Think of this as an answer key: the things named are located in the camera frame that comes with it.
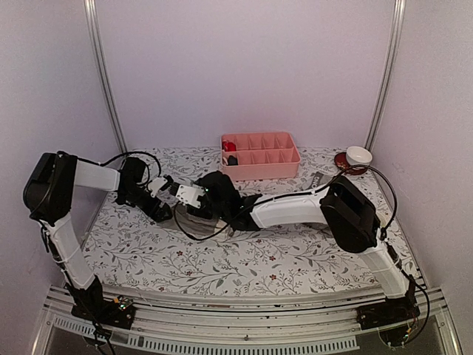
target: bowl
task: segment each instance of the bowl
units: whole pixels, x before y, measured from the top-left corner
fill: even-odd
[[[370,165],[372,154],[361,146],[351,146],[347,149],[347,162],[349,165]]]

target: white wall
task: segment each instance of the white wall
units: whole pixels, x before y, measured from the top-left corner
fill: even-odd
[[[98,1],[131,148],[218,145],[286,130],[299,145],[363,144],[393,1]]]
[[[375,143],[399,218],[473,354],[473,2],[408,1]]]
[[[28,220],[22,190],[43,152],[91,159],[117,153],[101,95],[82,1],[1,2],[0,354],[27,354],[51,283],[62,280]],[[79,192],[86,228],[101,196]]]

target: floral tablecloth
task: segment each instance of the floral tablecloth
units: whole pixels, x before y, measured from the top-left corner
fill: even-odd
[[[150,149],[163,173],[189,183],[219,167],[218,148]],[[235,183],[243,195],[300,190],[314,172],[333,175],[336,149],[299,148],[302,162],[294,179]],[[152,175],[157,173],[152,159]],[[386,201],[370,172],[350,177],[389,218]],[[184,294],[255,296],[334,292],[377,282],[355,255],[342,251],[330,230],[304,225],[221,234],[193,242],[165,229],[138,209],[118,206],[110,193],[84,246],[86,260],[110,285]],[[415,270],[412,255],[396,222],[388,238],[404,265]]]

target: pink container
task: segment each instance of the pink container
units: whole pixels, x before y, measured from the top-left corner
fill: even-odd
[[[220,170],[233,181],[294,178],[301,163],[293,138],[287,132],[223,135],[220,142],[232,142],[236,152],[222,150]],[[227,165],[234,156],[238,165]]]

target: red plate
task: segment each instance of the red plate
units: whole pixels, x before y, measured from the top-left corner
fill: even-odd
[[[335,165],[337,165],[337,167],[340,170],[343,170],[343,169],[346,169],[346,168],[350,167],[349,163],[347,162],[347,153],[346,152],[338,153],[335,156]],[[367,172],[367,170],[368,170],[367,168],[353,169],[353,170],[350,170],[350,171],[346,172],[346,174],[348,174],[348,175],[361,175],[361,174],[364,174],[365,172]]]

